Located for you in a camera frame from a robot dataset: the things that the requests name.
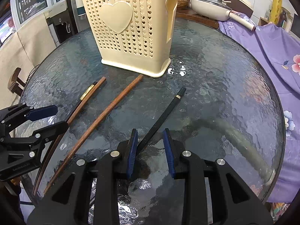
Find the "black chopstick gold band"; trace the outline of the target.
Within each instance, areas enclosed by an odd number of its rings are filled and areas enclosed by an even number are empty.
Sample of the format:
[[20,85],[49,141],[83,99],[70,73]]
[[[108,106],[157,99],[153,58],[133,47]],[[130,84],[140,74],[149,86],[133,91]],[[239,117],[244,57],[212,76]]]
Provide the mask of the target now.
[[89,98],[93,95],[94,90],[93,88],[96,86],[97,82],[94,81],[89,88],[83,93],[83,95],[79,98],[79,100],[76,102],[75,106],[73,107],[73,109],[70,111],[70,113],[67,115],[66,117],[66,122],[68,123],[68,125],[71,124],[71,122],[73,121],[74,117],[73,114],[75,113],[75,116],[78,114],[78,112],[80,111],[80,109],[82,108],[82,106],[80,107],[80,104],[85,101],[83,104],[85,104]]

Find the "cream plastic utensil holder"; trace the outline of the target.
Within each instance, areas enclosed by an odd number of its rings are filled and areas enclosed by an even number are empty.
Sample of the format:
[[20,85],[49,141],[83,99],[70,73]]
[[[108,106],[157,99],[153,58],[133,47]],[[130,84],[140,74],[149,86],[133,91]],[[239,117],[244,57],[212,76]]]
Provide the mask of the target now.
[[105,65],[161,77],[170,65],[178,0],[82,0]]

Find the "water dispenser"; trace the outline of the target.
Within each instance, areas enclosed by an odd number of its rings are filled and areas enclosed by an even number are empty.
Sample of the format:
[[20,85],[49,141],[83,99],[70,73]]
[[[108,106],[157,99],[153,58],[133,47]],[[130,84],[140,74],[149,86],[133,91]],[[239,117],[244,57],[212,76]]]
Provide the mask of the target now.
[[56,46],[89,28],[86,14],[78,12],[76,0],[60,0],[44,13]]

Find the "purple floral cloth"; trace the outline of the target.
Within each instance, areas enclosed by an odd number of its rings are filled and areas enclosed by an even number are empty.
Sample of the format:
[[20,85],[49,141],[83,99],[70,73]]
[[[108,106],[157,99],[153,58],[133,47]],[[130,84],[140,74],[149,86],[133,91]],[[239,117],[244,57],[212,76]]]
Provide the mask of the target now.
[[260,62],[279,95],[286,145],[281,171],[268,201],[291,203],[299,191],[299,40],[273,23],[250,31],[229,19],[219,22],[219,29]]

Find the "woven basin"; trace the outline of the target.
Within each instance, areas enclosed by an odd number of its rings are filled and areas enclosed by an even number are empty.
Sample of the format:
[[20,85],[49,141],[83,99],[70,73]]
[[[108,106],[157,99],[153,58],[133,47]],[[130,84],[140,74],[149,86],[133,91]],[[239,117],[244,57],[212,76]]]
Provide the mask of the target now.
[[183,10],[183,9],[188,8],[189,4],[190,4],[190,0],[178,0],[177,8],[179,10]]

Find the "yellow roll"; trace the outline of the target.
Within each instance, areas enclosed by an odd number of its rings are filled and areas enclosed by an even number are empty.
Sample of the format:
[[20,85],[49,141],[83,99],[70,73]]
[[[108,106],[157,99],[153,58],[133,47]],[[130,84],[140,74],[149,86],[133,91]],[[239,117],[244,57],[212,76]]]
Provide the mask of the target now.
[[281,9],[282,9],[282,0],[273,0],[271,5],[270,15],[269,15],[269,22],[278,24]]

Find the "wooden chair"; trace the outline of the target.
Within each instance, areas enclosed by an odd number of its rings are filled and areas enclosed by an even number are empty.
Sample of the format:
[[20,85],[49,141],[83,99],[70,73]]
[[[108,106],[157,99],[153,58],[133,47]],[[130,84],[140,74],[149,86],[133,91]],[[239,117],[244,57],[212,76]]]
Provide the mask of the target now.
[[23,89],[26,86],[26,83],[19,78],[20,72],[21,68],[17,67],[11,75],[7,86],[11,93],[18,95],[19,97],[22,95]]

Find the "round glass table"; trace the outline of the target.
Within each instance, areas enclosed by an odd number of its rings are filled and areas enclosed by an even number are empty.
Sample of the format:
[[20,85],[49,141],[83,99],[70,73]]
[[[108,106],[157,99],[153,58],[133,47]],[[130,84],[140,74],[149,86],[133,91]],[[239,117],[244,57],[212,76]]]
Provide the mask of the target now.
[[[279,96],[261,64],[239,43],[208,26],[177,19],[163,76],[144,76],[92,132],[74,156],[93,161],[116,149],[136,129],[143,139],[182,88],[184,96],[137,156],[130,181],[118,184],[122,224],[180,224],[184,182],[168,172],[163,131],[200,158],[223,158],[265,202],[278,178],[285,131]],[[16,132],[34,130],[66,119],[85,90],[106,82],[87,101],[58,144],[37,194],[37,171],[22,177],[36,204],[68,152],[101,112],[137,77],[137,73],[102,64],[90,29],[57,47],[36,69],[21,100],[36,108],[56,105],[55,116],[27,122]]]

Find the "brown wooden chopstick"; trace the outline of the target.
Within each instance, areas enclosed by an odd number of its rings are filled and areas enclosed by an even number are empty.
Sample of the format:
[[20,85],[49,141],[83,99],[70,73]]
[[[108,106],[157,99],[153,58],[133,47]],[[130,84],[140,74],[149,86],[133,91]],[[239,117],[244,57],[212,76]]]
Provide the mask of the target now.
[[54,184],[55,180],[61,172],[63,172],[64,168],[67,166],[69,161],[76,154],[78,149],[82,146],[82,144],[87,140],[87,138],[92,134],[92,132],[99,126],[99,124],[107,117],[107,115],[117,106],[117,104],[143,79],[143,75],[138,75],[96,118],[96,120],[91,124],[91,126],[87,129],[87,131],[80,137],[77,143],[72,147],[72,149],[68,152],[67,156],[64,158],[62,164],[56,170],[55,174],[52,176],[48,185],[44,190],[44,194],[46,194],[51,188],[52,184]]
[[[93,90],[96,91],[96,90],[97,90],[97,89],[98,89],[105,81],[106,81],[106,77],[102,77],[99,81],[97,81],[97,84],[96,84],[96,86],[93,88]],[[87,102],[86,102],[85,104],[83,104],[84,102],[85,102],[85,101],[83,101],[83,102],[80,104],[80,107],[82,106],[82,108],[83,108],[83,107],[86,105]],[[41,183],[42,177],[43,177],[43,175],[44,175],[44,172],[46,171],[46,168],[47,168],[47,166],[48,166],[48,164],[49,164],[49,162],[50,162],[50,160],[51,160],[51,158],[52,158],[52,156],[53,156],[55,150],[57,149],[57,147],[58,147],[60,141],[62,140],[62,138],[64,137],[65,134],[66,134],[66,132],[63,133],[63,134],[61,134],[61,135],[59,135],[55,140],[53,140],[53,141],[50,143],[49,148],[47,149],[47,151],[46,151],[46,153],[45,153],[45,155],[44,155],[44,157],[43,157],[43,160],[42,160],[42,163],[41,163],[41,167],[40,167],[40,169],[38,170],[36,179],[35,179],[35,181],[34,181],[33,192],[32,192],[32,194],[33,194],[34,196],[37,194],[37,191],[38,191],[39,185],[40,185],[40,183]]]

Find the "black chopstick thin band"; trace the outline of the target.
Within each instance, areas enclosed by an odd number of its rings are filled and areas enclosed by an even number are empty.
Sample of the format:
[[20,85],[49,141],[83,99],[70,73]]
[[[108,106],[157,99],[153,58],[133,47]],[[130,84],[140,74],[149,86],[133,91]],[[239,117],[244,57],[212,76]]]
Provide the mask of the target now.
[[167,119],[167,117],[170,115],[170,113],[173,111],[173,109],[180,102],[181,98],[184,96],[185,91],[186,91],[185,87],[182,87],[179,90],[179,92],[173,98],[173,100],[171,101],[171,103],[167,106],[167,108],[164,110],[164,112],[161,114],[161,116],[158,118],[158,120],[154,123],[154,125],[151,127],[151,129],[148,131],[148,133],[145,135],[145,137],[142,139],[142,141],[138,144],[138,146],[137,146],[137,152],[136,152],[137,155],[139,155],[140,152],[143,151],[143,149],[146,147],[146,145],[152,139],[152,137],[154,136],[154,134],[163,125],[163,123],[165,122],[165,120]]

